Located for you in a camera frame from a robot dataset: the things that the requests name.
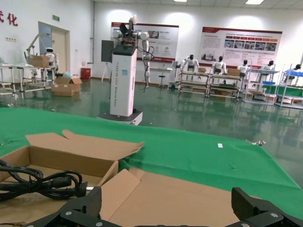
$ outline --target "door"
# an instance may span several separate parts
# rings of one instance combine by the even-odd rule
[[[64,31],[52,29],[53,52],[59,55],[59,73],[66,72],[66,35]]]
[[[49,26],[39,24],[39,34],[49,34],[50,36],[50,39],[46,36],[42,36],[39,39],[40,54],[45,54],[47,47],[53,47],[52,29]]]

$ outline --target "green exit sign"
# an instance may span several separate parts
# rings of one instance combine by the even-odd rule
[[[55,21],[60,21],[60,17],[58,17],[58,16],[55,16],[55,15],[53,15],[53,20],[55,20]]]

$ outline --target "chinese characters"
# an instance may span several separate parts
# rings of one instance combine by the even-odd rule
[[[2,23],[4,23],[3,17],[4,17],[4,14],[3,14],[2,10],[0,10],[0,22],[2,22]],[[7,17],[7,20],[9,21],[10,25],[18,26],[18,24],[16,22],[17,17],[14,14],[9,13],[8,17]]]

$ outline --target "display board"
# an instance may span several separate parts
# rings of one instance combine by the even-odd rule
[[[111,39],[113,40],[113,31],[119,30],[121,23],[112,22]],[[179,26],[175,25],[154,25],[154,24],[136,24],[136,32],[148,32],[150,38],[149,45],[154,47],[155,59],[157,62],[169,62],[176,60],[177,43],[179,35]],[[142,42],[139,40],[139,47],[142,48]],[[142,60],[142,52],[138,51],[138,60]]]
[[[223,56],[228,68],[236,68],[244,60],[255,68],[276,60],[282,32],[203,27],[199,63],[211,66]]]

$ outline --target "ceiling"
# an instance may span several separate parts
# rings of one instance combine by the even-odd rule
[[[260,5],[246,5],[247,0],[187,0],[175,2],[174,0],[95,0],[99,2],[114,3],[142,3],[184,6],[208,6],[230,8],[262,8],[262,9],[303,9],[303,0],[264,0]]]

